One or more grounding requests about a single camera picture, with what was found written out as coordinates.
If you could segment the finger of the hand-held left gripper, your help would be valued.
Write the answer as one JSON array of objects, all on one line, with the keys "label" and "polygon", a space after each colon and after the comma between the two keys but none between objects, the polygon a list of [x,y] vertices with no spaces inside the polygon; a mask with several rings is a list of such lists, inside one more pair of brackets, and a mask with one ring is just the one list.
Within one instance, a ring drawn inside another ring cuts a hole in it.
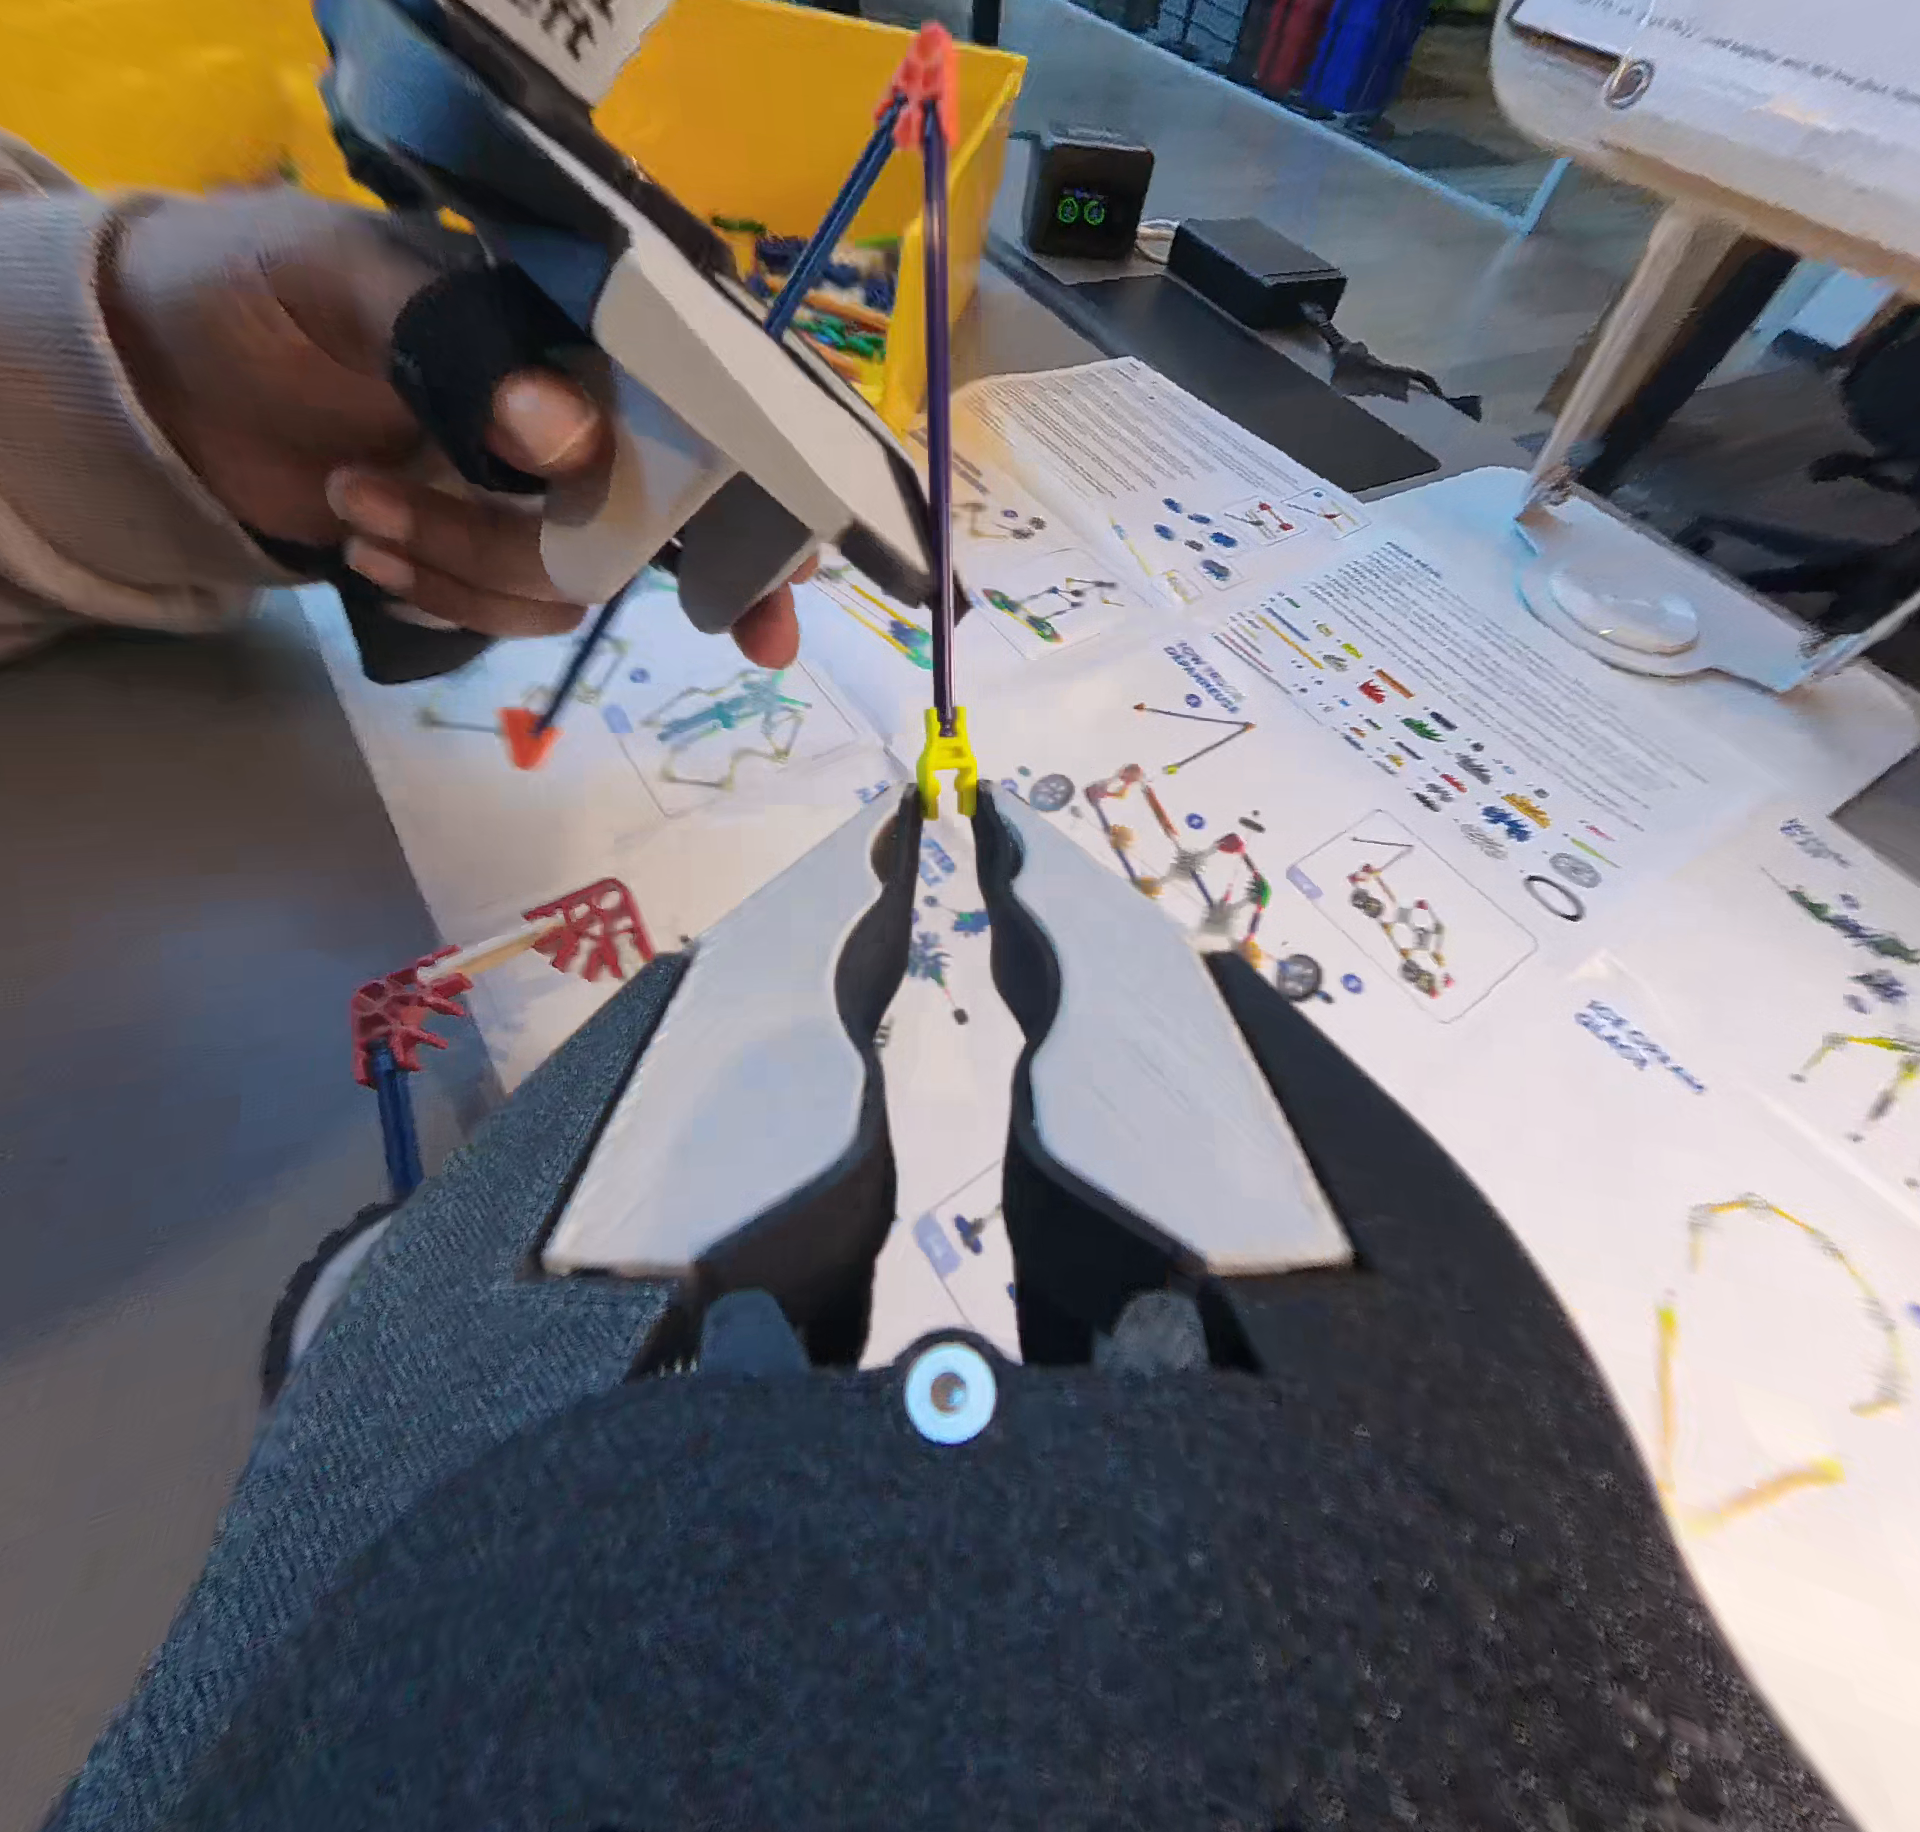
[{"label": "finger of the hand-held left gripper", "polygon": [[622,253],[594,303],[594,341],[754,484],[770,523],[704,528],[682,550],[699,611],[737,622],[803,556],[836,545],[913,611],[952,600],[924,473],[908,446],[809,347],[770,336],[754,303],[693,264],[649,215],[616,209]]}]

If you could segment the colourful rod and connector model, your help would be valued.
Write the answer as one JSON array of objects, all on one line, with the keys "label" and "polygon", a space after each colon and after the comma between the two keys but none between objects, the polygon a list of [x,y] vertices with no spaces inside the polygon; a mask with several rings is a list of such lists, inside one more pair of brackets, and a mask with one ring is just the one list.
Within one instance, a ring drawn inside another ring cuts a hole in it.
[{"label": "colourful rod and connector model", "polygon": [[380,979],[363,979],[347,1001],[352,1084],[374,1095],[385,1194],[402,1205],[424,1183],[413,1078],[424,1051],[446,1051],[435,1018],[468,1018],[468,990],[517,963],[539,957],[567,979],[638,979],[655,963],[644,913],[622,880],[572,886],[528,908],[512,930],[440,946]]}]

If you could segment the black power adapter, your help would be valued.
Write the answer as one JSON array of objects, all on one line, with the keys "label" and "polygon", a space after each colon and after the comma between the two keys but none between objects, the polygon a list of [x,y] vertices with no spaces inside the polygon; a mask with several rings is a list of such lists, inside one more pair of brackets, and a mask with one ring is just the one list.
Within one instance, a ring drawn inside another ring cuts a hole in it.
[{"label": "black power adapter", "polygon": [[1254,215],[1177,220],[1166,275],[1243,330],[1326,330],[1348,275]]}]

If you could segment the white instruction sheet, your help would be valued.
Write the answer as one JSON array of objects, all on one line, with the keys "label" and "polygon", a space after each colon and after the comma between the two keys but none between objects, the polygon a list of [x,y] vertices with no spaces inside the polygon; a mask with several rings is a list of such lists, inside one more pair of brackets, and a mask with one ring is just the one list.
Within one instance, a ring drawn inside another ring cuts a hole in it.
[{"label": "white instruction sheet", "polygon": [[660,1298],[638,1375],[484,1430],[325,1595],[259,1782],[325,1826],[1914,1826],[1914,1100],[1804,1073],[1914,891],[1716,732],[1546,660],[1408,534],[1282,556],[1254,633],[1155,605],[985,682],[979,787],[1210,963],[1353,1271],[1139,1293],[1023,1353],[1018,1023],[974,820],[919,820],[880,1018],[897,1221],[864,1353],[770,1293],[688,1326],[539,1243],[682,952],[913,792],[864,682],[748,671],[660,578],[611,737],[512,781],[479,710],[556,644],[325,671],[446,935],[622,880],[655,963],[462,1155],[534,1199],[512,1298]]}]

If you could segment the blue rods with orange connector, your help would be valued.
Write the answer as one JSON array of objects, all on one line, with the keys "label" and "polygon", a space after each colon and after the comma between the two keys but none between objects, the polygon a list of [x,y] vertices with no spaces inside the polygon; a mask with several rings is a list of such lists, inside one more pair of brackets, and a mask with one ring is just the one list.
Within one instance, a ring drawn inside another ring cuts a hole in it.
[{"label": "blue rods with orange connector", "polygon": [[[952,319],[946,319],[946,160],[952,160],[952,116],[957,116],[957,77],[952,77],[952,33],[941,22],[924,22],[908,44],[891,99],[875,116],[869,149],[886,160],[891,149],[919,149],[924,160],[924,385],[930,385],[930,418],[924,418],[924,490],[941,534],[941,567],[952,578],[952,600],[930,605],[930,710],[924,710],[924,748],[919,748],[919,803],[935,820],[941,792],[952,792],[957,814],[979,809],[979,765],[968,737],[968,710],[957,699],[952,671],[952,627],[957,627],[957,572],[952,572]],[[583,160],[523,127],[523,138],[550,154],[556,176],[605,215],[611,264],[622,253],[616,209],[633,209],[616,198]],[[836,215],[853,204],[858,187],[847,182],[831,204],[831,220],[803,248],[787,297],[776,308],[759,308],[737,281],[737,292],[754,303],[759,325],[781,341],[792,341],[792,314],[809,286],[809,264],[831,259],[836,248]],[[594,341],[594,303],[567,308],[583,336]],[[539,517],[539,561],[561,600],[600,605],[627,578],[638,578],[666,539],[677,539],[726,484],[726,462],[666,413],[660,396],[649,396],[622,363],[611,363],[616,418],[611,418],[611,468],[605,479],[572,484],[556,501],[545,501]]]}]

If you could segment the yellow plastic bin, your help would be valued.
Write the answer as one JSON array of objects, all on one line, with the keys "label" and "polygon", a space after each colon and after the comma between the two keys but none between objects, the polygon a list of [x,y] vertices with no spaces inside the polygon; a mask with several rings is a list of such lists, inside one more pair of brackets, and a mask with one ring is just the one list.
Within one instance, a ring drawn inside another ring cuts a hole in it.
[{"label": "yellow plastic bin", "polygon": [[[908,28],[792,0],[677,0],[594,127],[699,220],[809,237],[864,154],[908,44]],[[979,286],[1023,72],[1018,50],[952,50],[946,319]]]},{"label": "yellow plastic bin", "polygon": [[72,182],[297,182],[374,209],[319,99],[314,0],[0,0],[0,127]]}]

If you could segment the black toy wheel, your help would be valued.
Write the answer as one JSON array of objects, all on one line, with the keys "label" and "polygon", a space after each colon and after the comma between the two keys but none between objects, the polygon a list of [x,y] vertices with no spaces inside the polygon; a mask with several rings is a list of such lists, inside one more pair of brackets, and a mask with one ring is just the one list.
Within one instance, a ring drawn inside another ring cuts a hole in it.
[{"label": "black toy wheel", "polygon": [[314,1254],[292,1271],[292,1282],[275,1298],[270,1337],[259,1348],[259,1408],[275,1408],[292,1370],[308,1359],[314,1337],[325,1331],[325,1315],[341,1304],[358,1265],[374,1254],[374,1243],[396,1216],[402,1216],[396,1199],[363,1205],[352,1221],[325,1232]]}]

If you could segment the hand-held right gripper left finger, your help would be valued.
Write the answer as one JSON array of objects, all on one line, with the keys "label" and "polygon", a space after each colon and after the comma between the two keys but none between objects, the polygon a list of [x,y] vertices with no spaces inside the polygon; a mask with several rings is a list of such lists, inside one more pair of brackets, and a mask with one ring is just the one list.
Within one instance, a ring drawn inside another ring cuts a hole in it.
[{"label": "hand-held right gripper left finger", "polygon": [[671,1287],[688,1326],[770,1293],[864,1353],[897,1221],[880,1073],[919,902],[919,792],[864,803],[688,952],[539,1243],[550,1276]]}]

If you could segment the white stand base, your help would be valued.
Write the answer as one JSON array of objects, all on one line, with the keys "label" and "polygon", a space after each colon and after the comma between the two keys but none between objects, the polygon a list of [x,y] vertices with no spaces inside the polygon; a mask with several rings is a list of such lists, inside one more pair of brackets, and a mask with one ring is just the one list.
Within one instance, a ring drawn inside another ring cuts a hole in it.
[{"label": "white stand base", "polygon": [[1617,292],[1612,314],[1562,391],[1551,435],[1535,457],[1513,534],[1524,545],[1518,594],[1557,638],[1634,677],[1733,677],[1760,693],[1799,693],[1870,655],[1887,633],[1914,622],[1914,534],[1870,556],[1782,556],[1788,578],[1837,578],[1815,627],[1788,616],[1755,578],[1733,578],[1694,550],[1617,517],[1584,484],[1601,468],[1606,424],[1628,418],[1634,396],[1650,396],[1667,341],[1705,308],[1705,286],[1722,259],[1738,253],[1738,231],[1700,209],[1661,209],[1645,253]]}]

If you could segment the small black display box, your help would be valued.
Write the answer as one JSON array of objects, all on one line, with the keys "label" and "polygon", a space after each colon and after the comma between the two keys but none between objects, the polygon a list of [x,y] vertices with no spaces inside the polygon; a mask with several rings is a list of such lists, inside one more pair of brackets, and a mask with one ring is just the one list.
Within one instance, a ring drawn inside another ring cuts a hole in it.
[{"label": "small black display box", "polygon": [[1100,127],[1045,127],[1023,143],[1023,248],[1034,259],[1133,259],[1155,149]]}]

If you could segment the person's left forearm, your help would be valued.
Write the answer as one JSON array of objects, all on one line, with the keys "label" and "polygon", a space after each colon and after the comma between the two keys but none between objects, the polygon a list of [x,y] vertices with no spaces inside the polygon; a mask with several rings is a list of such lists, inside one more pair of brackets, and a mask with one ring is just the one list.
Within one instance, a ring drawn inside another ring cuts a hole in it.
[{"label": "person's left forearm", "polygon": [[116,209],[61,165],[0,149],[0,655],[72,633],[193,633],[198,600],[165,578],[176,490],[110,347]]}]

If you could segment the black desk mat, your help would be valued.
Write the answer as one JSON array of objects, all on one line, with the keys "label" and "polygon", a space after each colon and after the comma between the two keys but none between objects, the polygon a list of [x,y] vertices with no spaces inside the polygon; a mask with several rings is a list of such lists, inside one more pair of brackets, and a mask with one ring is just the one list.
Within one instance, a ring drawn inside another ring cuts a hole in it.
[{"label": "black desk mat", "polygon": [[1386,495],[1441,473],[1436,451],[1337,396],[1320,374],[1166,275],[1062,281],[1007,237],[990,237],[985,253],[1106,358],[1139,358],[1254,440],[1353,495]]}]

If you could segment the pile of toy rods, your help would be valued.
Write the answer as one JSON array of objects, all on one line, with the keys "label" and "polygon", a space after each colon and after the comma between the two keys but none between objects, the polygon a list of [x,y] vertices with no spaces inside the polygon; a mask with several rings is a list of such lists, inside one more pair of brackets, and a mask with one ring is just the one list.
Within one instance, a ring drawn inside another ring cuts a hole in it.
[{"label": "pile of toy rods", "polygon": [[[710,215],[710,231],[726,242],[743,292],[759,308],[776,308],[809,237],[781,237],[754,215]],[[847,380],[880,374],[891,347],[897,281],[897,237],[842,237],[820,275],[803,286],[792,336],[809,341]]]}]

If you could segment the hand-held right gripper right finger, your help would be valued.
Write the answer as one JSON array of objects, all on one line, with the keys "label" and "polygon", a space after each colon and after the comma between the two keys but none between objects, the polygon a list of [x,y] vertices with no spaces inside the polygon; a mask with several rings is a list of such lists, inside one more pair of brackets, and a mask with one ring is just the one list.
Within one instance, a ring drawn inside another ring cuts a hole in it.
[{"label": "hand-held right gripper right finger", "polygon": [[1243,1353],[1243,1282],[1353,1271],[1221,979],[1045,814],[979,792],[990,979],[1018,1023],[1001,1232],[1023,1353],[1095,1353],[1183,1293]]}]

